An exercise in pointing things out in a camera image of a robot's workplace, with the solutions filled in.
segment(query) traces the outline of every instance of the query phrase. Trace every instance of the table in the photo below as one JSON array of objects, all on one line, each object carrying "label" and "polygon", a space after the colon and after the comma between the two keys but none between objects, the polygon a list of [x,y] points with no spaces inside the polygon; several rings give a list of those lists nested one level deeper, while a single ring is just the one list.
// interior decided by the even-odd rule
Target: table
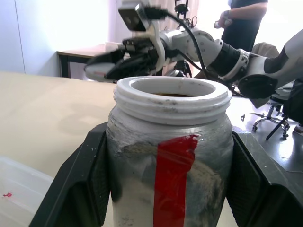
[{"label": "table", "polygon": [[57,51],[61,63],[61,76],[71,78],[70,62],[86,64],[89,59],[104,52],[104,44],[78,50]]},{"label": "table", "polygon": [[[55,177],[88,131],[106,122],[114,84],[0,72],[0,155]],[[109,203],[105,227],[112,227]],[[228,203],[218,227],[236,227]]]}]

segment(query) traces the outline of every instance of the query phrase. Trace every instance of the jar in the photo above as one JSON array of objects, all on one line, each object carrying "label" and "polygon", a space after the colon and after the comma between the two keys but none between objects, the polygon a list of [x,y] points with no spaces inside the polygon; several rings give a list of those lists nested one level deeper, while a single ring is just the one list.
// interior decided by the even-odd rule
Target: jar
[{"label": "jar", "polygon": [[226,86],[118,81],[107,125],[114,227],[215,227],[232,165]]}]

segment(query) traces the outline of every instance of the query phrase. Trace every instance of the black shirt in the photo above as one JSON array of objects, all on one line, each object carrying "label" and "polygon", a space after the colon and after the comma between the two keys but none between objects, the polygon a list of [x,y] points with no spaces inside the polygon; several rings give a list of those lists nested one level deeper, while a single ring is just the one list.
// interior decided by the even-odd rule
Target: black shirt
[{"label": "black shirt", "polygon": [[[233,0],[231,8],[240,8],[261,2],[268,2],[268,0]],[[262,19],[234,19],[232,20],[232,24],[224,30],[222,40],[235,49],[243,49],[251,52],[260,28],[261,21]]]}]

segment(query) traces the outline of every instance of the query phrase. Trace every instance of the white cabinet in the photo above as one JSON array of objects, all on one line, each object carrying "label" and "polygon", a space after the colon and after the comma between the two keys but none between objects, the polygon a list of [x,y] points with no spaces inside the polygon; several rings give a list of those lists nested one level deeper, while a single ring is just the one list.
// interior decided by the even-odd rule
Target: white cabinet
[{"label": "white cabinet", "polygon": [[0,0],[0,70],[24,73],[14,0]]}]

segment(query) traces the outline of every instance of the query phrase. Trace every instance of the person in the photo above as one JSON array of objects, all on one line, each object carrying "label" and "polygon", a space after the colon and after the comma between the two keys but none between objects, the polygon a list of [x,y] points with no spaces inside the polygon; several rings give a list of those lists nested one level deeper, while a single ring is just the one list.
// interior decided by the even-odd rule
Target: person
[{"label": "person", "polygon": [[268,0],[229,0],[231,9],[224,11],[216,21],[224,28],[222,40],[235,49],[251,52],[267,3]]}]

